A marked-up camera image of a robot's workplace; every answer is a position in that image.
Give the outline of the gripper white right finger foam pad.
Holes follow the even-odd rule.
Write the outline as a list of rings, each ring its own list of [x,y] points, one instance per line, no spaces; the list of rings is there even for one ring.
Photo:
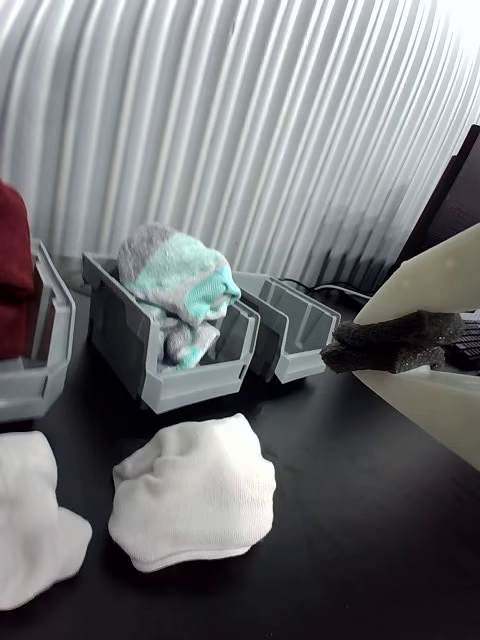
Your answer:
[[[322,359],[336,373],[353,373],[431,437],[479,467],[479,378],[441,370],[441,348],[361,350],[332,344],[322,351]]]

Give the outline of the gripper white left finger foam pad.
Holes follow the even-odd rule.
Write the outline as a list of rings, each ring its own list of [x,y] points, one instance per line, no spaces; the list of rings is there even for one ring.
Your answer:
[[[479,238],[474,225],[403,262],[334,340],[361,349],[452,342],[459,316],[479,309]]]

